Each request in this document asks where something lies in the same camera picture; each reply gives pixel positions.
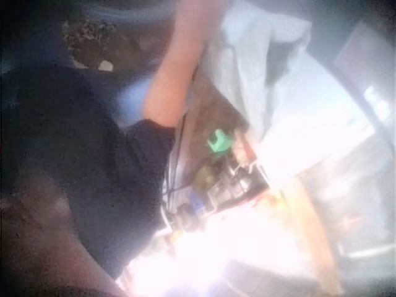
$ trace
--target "person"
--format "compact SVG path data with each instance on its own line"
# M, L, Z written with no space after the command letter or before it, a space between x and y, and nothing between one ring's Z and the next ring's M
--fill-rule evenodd
M2 77L2 290L123 296L114 279L158 226L174 129L225 4L180 0L142 119L123 129L77 69L39 61Z

